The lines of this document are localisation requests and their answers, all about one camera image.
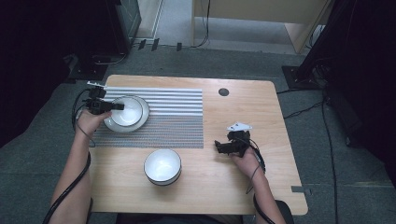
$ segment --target bowl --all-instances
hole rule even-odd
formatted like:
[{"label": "bowl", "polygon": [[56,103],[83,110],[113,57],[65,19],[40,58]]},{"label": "bowl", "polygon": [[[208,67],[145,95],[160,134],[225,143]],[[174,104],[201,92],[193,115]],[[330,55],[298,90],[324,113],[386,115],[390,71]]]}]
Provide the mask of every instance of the bowl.
[{"label": "bowl", "polygon": [[181,159],[172,149],[158,149],[148,155],[144,169],[151,183],[159,186],[170,185],[181,174]]},{"label": "bowl", "polygon": [[111,118],[120,126],[134,125],[142,118],[143,107],[135,98],[121,97],[113,103],[124,105],[123,110],[111,110]]}]

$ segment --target table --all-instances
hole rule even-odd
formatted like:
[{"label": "table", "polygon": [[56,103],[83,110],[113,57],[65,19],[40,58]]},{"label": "table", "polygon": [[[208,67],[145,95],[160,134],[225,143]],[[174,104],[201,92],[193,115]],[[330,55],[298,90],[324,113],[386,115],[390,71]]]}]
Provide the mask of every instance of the table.
[{"label": "table", "polygon": [[[276,199],[294,215],[307,213],[288,133],[270,81],[188,77],[110,76],[107,86],[195,88],[203,91],[204,148],[176,148],[182,173],[174,184],[155,186],[146,178],[145,158],[158,148],[91,148],[93,212],[167,214],[254,214],[248,178],[230,158],[219,154],[214,140],[228,141],[226,128],[237,121],[250,131],[264,157]],[[219,95],[226,88],[228,96]]]},{"label": "table", "polygon": [[[210,2],[209,18],[284,22],[294,49],[300,53],[317,26],[326,24],[332,3],[332,0],[214,0]],[[192,3],[192,46],[195,17],[206,17],[207,4],[208,0]]]}]

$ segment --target floor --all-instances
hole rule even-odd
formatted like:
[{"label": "floor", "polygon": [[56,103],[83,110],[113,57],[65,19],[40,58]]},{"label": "floor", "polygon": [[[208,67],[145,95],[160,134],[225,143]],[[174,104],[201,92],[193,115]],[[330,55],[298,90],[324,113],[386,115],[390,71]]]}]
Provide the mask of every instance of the floor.
[{"label": "floor", "polygon": [[[192,1],[186,0],[140,0],[142,24],[137,41],[148,43],[159,38],[160,45],[197,46],[205,37],[206,18],[195,18],[195,38],[191,43]],[[209,19],[209,38],[202,46],[205,49],[228,49],[260,51],[264,53],[296,54],[285,25],[280,22],[240,21]],[[318,37],[320,27],[313,40]],[[309,52],[309,43],[301,54]]]}]

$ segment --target striped mat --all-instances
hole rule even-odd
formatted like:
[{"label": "striped mat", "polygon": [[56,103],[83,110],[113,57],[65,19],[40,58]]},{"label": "striped mat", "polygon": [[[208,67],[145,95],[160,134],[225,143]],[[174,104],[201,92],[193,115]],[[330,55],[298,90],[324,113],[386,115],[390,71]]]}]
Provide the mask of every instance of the striped mat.
[{"label": "striped mat", "polygon": [[203,148],[201,89],[106,87],[105,101],[135,95],[149,106],[146,123],[131,133],[116,133],[102,124],[94,134],[97,147]]}]

